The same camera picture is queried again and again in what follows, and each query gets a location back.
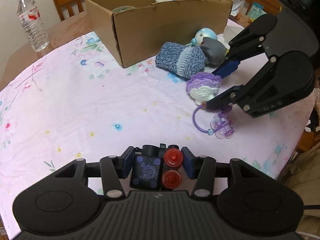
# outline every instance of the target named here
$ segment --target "white cable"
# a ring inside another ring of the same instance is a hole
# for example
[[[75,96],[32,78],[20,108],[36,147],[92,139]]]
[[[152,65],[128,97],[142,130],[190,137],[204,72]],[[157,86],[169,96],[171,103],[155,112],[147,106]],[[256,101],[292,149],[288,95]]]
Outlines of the white cable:
[[[315,236],[315,235],[312,235],[312,234],[308,234],[308,233],[304,233],[304,232],[298,232],[298,231],[296,233],[299,234],[299,235],[310,236],[310,237],[312,237],[314,239],[320,240],[320,236]]]

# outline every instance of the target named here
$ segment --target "gray toy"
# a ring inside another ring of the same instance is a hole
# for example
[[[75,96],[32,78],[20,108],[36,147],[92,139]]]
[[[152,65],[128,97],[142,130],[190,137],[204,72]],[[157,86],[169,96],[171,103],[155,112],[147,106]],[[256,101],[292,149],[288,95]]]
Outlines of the gray toy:
[[[206,56],[206,64],[211,64],[212,67],[219,67],[226,56],[226,47],[217,40],[209,37],[204,37],[200,45],[204,55]]]

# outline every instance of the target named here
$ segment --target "blue and white toy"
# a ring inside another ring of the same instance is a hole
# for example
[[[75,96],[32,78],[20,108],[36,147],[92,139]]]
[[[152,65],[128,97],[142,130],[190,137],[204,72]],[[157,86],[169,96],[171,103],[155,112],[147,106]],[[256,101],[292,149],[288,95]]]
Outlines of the blue and white toy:
[[[209,28],[202,28],[196,33],[196,36],[191,40],[192,45],[200,46],[204,37],[209,37],[211,39],[218,40],[218,37],[213,30]]]

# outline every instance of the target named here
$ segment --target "red wheel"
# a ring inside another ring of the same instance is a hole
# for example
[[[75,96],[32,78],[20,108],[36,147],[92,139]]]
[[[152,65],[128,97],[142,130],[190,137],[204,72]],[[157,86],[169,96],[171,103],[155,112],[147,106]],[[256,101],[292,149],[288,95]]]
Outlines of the red wheel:
[[[182,177],[179,172],[175,170],[168,170],[162,175],[162,184],[168,189],[175,189],[179,187],[182,182]]]
[[[171,168],[179,168],[183,163],[183,154],[178,149],[168,149],[164,154],[164,162]]]

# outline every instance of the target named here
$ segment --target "purple and white crochet toy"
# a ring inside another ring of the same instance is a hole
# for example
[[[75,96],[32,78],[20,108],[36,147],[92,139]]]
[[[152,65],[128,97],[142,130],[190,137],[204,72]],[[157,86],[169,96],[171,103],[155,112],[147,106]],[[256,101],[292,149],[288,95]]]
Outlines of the purple and white crochet toy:
[[[221,77],[212,73],[199,72],[187,83],[188,94],[195,99],[198,106],[213,99],[219,92]]]

